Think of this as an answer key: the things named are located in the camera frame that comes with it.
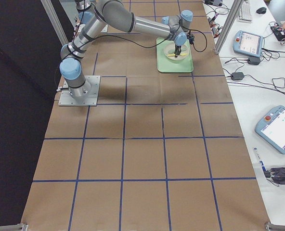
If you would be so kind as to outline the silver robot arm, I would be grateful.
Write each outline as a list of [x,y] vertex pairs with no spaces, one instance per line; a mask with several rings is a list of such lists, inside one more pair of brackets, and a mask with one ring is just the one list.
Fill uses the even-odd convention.
[[94,16],[95,0],[75,0],[78,17],[82,24],[86,24]]
[[68,85],[67,94],[72,99],[84,100],[91,95],[94,84],[84,76],[81,60],[88,45],[99,38],[106,25],[120,31],[132,31],[158,36],[175,44],[174,57],[181,54],[181,47],[188,40],[186,34],[193,20],[193,12],[183,10],[180,15],[166,16],[162,22],[151,21],[135,16],[120,0],[100,0],[94,6],[94,14],[74,41],[61,48],[60,73]]

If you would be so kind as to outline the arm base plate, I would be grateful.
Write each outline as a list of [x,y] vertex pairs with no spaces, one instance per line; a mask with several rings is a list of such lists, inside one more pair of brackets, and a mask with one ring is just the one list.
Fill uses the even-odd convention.
[[69,87],[67,81],[64,81],[59,106],[97,106],[101,76],[84,77],[84,85],[76,89]]
[[107,33],[108,31],[108,25],[105,25],[105,27],[101,30],[102,33]]

